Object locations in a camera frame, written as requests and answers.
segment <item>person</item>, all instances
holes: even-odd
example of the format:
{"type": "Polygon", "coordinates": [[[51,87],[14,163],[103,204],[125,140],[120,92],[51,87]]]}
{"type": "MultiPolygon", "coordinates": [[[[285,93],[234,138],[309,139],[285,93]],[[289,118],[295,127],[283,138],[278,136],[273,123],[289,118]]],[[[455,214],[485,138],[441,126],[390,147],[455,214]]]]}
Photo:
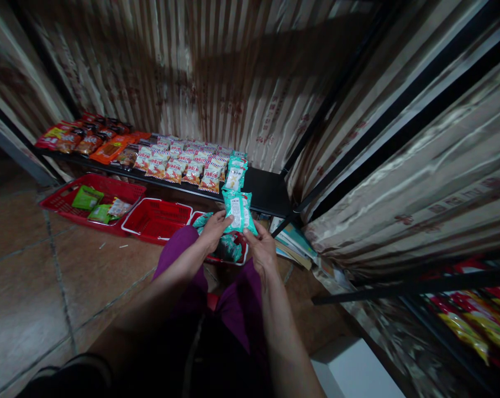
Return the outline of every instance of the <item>person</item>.
{"type": "Polygon", "coordinates": [[[275,241],[244,229],[252,258],[207,306],[206,256],[233,221],[211,216],[199,236],[177,231],[152,283],[61,369],[41,369],[19,397],[325,397],[294,323],[275,241]]]}

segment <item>stack of books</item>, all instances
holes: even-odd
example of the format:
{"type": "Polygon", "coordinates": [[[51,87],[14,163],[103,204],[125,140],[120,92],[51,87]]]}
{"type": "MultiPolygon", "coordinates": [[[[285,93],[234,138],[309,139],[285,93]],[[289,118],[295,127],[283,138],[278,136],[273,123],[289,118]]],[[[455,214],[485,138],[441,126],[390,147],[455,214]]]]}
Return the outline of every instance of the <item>stack of books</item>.
{"type": "MultiPolygon", "coordinates": [[[[282,221],[282,218],[273,217],[270,223],[270,233],[274,232],[282,221]]],[[[308,270],[318,257],[318,253],[312,248],[303,232],[292,224],[287,225],[276,236],[276,253],[297,262],[308,270]]]]}

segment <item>purple pants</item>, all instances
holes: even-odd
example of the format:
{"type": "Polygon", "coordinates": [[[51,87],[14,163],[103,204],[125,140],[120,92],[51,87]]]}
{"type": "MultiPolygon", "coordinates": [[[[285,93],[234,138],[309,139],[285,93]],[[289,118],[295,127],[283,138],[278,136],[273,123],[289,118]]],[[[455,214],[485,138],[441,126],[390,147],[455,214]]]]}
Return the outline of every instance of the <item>purple pants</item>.
{"type": "MultiPolygon", "coordinates": [[[[160,276],[196,240],[198,232],[192,226],[178,230],[161,252],[152,280],[160,276]]],[[[172,310],[171,318],[192,313],[211,313],[207,307],[207,280],[200,267],[180,301],[172,310]]],[[[222,293],[214,316],[220,317],[226,327],[243,345],[248,354],[261,366],[268,368],[266,342],[262,325],[261,279],[250,259],[235,281],[222,293]]]]}

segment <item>shelf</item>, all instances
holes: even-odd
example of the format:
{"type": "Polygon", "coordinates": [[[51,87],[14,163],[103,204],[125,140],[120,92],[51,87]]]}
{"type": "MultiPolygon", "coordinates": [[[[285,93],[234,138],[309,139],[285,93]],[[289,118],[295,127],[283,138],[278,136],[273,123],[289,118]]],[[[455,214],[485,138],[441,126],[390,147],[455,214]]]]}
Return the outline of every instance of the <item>shelf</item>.
{"type": "MultiPolygon", "coordinates": [[[[201,191],[196,185],[188,184],[186,182],[183,182],[182,184],[173,184],[154,177],[146,177],[145,173],[140,170],[134,169],[132,171],[127,171],[115,166],[104,165],[76,154],[67,155],[60,152],[38,148],[35,148],[35,150],[43,156],[48,156],[56,160],[75,163],[111,174],[117,174],[139,181],[148,182],[150,184],[188,192],[217,202],[224,202],[224,198],[221,193],[201,191]]],[[[244,177],[243,191],[252,193],[251,209],[254,211],[281,218],[286,218],[292,212],[292,206],[290,205],[290,199],[288,198],[287,193],[287,185],[279,174],[250,167],[244,177]]]]}

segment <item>hand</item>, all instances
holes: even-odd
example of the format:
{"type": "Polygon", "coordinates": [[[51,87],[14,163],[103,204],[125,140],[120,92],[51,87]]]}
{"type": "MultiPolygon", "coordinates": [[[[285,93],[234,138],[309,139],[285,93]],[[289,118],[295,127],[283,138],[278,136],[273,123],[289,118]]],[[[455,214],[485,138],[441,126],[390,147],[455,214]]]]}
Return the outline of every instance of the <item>hand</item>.
{"type": "Polygon", "coordinates": [[[233,216],[224,218],[226,210],[219,211],[211,216],[204,226],[202,234],[196,241],[200,244],[207,254],[213,253],[218,246],[218,241],[225,229],[233,222],[233,216]]]}
{"type": "Polygon", "coordinates": [[[261,276],[261,281],[264,282],[266,275],[279,276],[276,242],[261,223],[254,220],[254,224],[259,236],[255,237],[247,228],[244,228],[244,238],[253,252],[255,270],[261,276]]]}

